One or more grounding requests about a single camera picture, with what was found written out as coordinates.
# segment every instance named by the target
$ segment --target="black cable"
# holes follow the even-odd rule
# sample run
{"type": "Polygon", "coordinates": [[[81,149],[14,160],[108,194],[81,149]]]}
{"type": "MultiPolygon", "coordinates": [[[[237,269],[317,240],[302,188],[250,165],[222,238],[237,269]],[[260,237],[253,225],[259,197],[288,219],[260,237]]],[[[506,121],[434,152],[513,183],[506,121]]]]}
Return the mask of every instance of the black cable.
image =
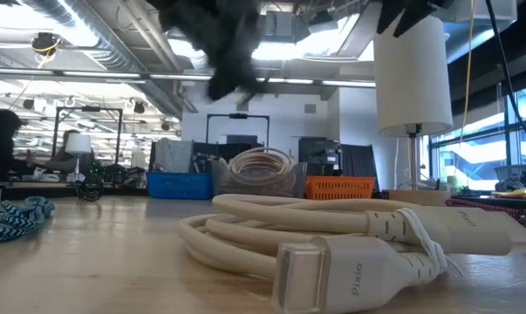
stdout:
{"type": "Polygon", "coordinates": [[[97,174],[89,174],[77,187],[79,199],[97,201],[104,195],[104,182],[97,174]]]}
{"type": "Polygon", "coordinates": [[[524,132],[526,133],[526,124],[524,123],[523,117],[521,117],[521,113],[518,110],[518,105],[516,104],[515,90],[513,90],[513,84],[510,79],[509,65],[507,63],[507,57],[505,56],[505,50],[503,49],[503,43],[501,41],[501,34],[499,33],[499,30],[497,29],[497,23],[495,22],[495,13],[493,11],[493,5],[491,4],[491,0],[486,0],[486,5],[488,6],[489,19],[491,20],[491,27],[493,28],[493,32],[495,33],[495,40],[497,41],[497,44],[499,45],[499,54],[500,54],[501,61],[502,61],[503,72],[505,74],[505,80],[507,82],[507,86],[509,87],[510,104],[513,106],[513,111],[515,111],[515,115],[516,115],[516,118],[518,119],[518,122],[521,124],[521,126],[524,129],[524,132]]]}

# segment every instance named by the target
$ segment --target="desk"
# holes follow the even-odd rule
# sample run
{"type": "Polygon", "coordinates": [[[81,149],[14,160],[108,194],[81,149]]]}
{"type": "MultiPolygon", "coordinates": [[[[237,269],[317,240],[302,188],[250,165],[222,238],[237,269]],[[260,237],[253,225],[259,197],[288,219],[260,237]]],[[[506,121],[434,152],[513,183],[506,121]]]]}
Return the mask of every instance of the desk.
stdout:
{"type": "MultiPolygon", "coordinates": [[[[0,313],[272,313],[272,284],[206,268],[178,236],[207,201],[107,196],[55,201],[34,237],[0,244],[0,313]]],[[[434,283],[403,290],[372,314],[526,314],[526,255],[454,256],[434,283]]]]}

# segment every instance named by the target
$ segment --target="white lamp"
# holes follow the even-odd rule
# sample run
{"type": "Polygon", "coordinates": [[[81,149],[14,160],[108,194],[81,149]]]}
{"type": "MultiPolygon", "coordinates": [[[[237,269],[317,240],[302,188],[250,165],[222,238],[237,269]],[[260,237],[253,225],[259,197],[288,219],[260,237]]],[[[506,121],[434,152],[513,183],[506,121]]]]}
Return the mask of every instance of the white lamp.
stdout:
{"type": "Polygon", "coordinates": [[[76,181],[78,181],[80,155],[90,154],[92,152],[92,145],[90,144],[90,135],[83,135],[80,133],[69,134],[69,140],[67,140],[65,151],[69,154],[74,154],[77,156],[77,167],[74,169],[74,173],[76,181]]]}
{"type": "Polygon", "coordinates": [[[412,189],[417,189],[416,137],[453,126],[445,33],[440,19],[426,17],[395,38],[397,24],[398,19],[373,40],[379,133],[410,138],[412,189]]]}

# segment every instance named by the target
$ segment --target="blue plastic crate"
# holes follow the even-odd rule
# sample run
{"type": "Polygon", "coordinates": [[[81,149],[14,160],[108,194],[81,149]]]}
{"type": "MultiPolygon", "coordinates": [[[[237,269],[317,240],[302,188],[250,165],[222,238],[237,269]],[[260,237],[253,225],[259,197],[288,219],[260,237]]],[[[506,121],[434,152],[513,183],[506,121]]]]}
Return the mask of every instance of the blue plastic crate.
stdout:
{"type": "Polygon", "coordinates": [[[210,174],[147,173],[148,195],[155,198],[207,200],[214,196],[210,174]]]}

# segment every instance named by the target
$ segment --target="blue braided cable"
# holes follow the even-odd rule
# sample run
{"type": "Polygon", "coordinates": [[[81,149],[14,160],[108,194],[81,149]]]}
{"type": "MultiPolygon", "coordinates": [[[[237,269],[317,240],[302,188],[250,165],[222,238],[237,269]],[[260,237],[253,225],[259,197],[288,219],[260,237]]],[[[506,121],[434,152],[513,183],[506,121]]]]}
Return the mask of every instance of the blue braided cable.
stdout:
{"type": "Polygon", "coordinates": [[[55,210],[55,204],[44,197],[32,196],[19,208],[9,201],[3,201],[0,209],[0,242],[7,242],[40,229],[55,210]]]}

